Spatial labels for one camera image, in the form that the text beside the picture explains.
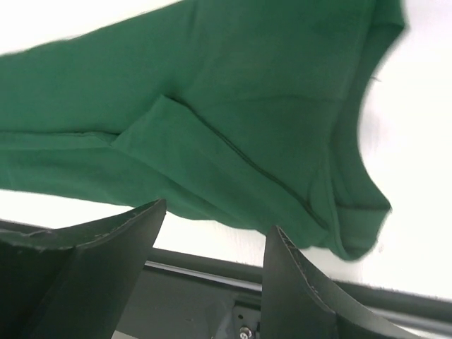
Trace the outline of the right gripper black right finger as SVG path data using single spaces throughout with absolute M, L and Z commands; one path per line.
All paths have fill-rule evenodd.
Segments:
M 262 338 L 414 338 L 352 298 L 312 264 L 279 227 L 266 237 Z

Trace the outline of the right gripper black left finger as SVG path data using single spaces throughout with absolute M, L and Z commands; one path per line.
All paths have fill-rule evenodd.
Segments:
M 164 200 L 50 229 L 1 223 L 1 337 L 111 338 L 165 218 Z

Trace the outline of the green t shirt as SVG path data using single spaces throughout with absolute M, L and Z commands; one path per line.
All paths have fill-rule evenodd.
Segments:
M 358 146 L 399 1 L 178 1 L 1 57 L 1 188 L 365 256 L 391 209 Z

